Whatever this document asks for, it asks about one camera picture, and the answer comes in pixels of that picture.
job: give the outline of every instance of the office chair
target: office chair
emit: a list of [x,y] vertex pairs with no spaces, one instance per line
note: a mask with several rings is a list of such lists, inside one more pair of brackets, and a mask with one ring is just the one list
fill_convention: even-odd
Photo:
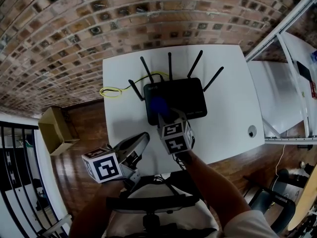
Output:
[[275,233],[279,234],[282,232],[295,214],[295,203],[291,199],[265,188],[248,177],[243,176],[243,178],[260,188],[249,203],[252,210],[259,210],[264,214],[273,202],[283,207],[282,212],[271,225],[271,228]]

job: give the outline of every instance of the round hole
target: round hole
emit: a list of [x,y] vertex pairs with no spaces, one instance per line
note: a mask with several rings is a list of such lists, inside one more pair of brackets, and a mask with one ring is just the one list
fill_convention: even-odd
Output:
[[251,125],[248,129],[248,135],[253,138],[257,135],[257,128],[254,125]]

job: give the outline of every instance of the white sleeve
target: white sleeve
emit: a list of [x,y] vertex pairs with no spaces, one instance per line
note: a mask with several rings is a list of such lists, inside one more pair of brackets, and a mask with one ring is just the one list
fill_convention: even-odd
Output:
[[227,238],[278,238],[260,211],[243,212],[224,227]]

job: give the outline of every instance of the human arm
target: human arm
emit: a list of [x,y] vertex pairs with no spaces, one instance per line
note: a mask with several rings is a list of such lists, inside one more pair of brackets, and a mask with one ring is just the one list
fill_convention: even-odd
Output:
[[251,210],[238,189],[192,151],[181,153],[178,157],[204,199],[218,214],[223,227],[235,216]]
[[93,200],[73,221],[69,237],[100,238],[108,226],[111,215],[111,210],[106,207],[106,198],[118,197],[123,187],[123,181],[109,181],[102,184]]

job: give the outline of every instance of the router antenna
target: router antenna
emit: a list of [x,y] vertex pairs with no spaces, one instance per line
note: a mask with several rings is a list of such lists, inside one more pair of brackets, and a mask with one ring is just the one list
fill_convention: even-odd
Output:
[[169,80],[173,80],[173,74],[172,74],[172,53],[168,52],[168,71],[169,71]]
[[206,90],[208,89],[208,87],[210,87],[210,85],[214,82],[214,80],[219,76],[219,74],[222,72],[223,70],[223,66],[220,67],[220,69],[217,71],[217,73],[212,77],[211,81],[209,81],[209,83],[207,84],[207,86],[205,86],[205,88],[203,89],[204,92],[206,92]]
[[148,68],[147,64],[146,64],[145,61],[144,61],[144,58],[143,58],[143,57],[140,57],[140,59],[141,59],[143,65],[144,65],[145,70],[147,71],[147,74],[148,74],[148,76],[149,76],[149,78],[150,78],[151,83],[153,84],[153,83],[154,83],[154,80],[153,80],[153,78],[152,78],[152,75],[150,74],[150,71],[149,71],[149,68]]
[[200,50],[200,51],[199,51],[199,54],[198,54],[198,56],[197,56],[197,58],[196,58],[196,60],[195,60],[195,62],[194,62],[194,64],[193,64],[193,66],[192,66],[192,68],[190,69],[190,71],[189,71],[189,73],[188,73],[188,75],[187,75],[188,78],[190,78],[190,76],[192,75],[193,70],[195,69],[195,67],[196,67],[196,65],[197,65],[197,63],[198,63],[198,61],[199,61],[199,59],[202,57],[202,54],[203,54],[203,51]]
[[133,90],[135,91],[135,93],[137,94],[137,96],[139,97],[140,101],[144,101],[144,98],[142,97],[142,95],[140,94],[138,88],[135,86],[135,83],[133,82],[133,80],[129,79],[129,83],[132,86]]

